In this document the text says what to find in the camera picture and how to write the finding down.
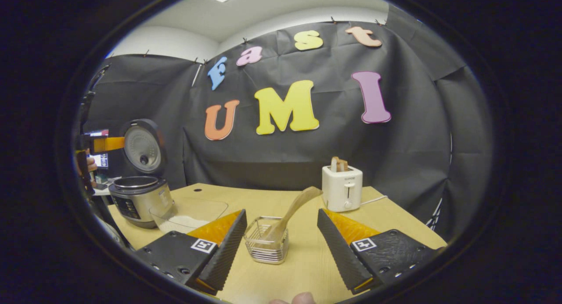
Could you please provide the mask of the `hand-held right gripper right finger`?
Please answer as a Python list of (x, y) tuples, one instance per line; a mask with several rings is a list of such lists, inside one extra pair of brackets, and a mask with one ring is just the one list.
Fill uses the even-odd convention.
[(399, 284), (441, 252), (400, 230), (380, 232), (325, 208), (317, 227), (352, 294)]

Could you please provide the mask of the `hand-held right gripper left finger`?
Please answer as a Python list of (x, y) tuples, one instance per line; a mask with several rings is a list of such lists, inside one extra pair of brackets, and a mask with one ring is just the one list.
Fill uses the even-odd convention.
[(189, 233), (170, 231), (135, 254), (164, 276), (215, 296), (223, 290), (246, 228), (241, 209)]

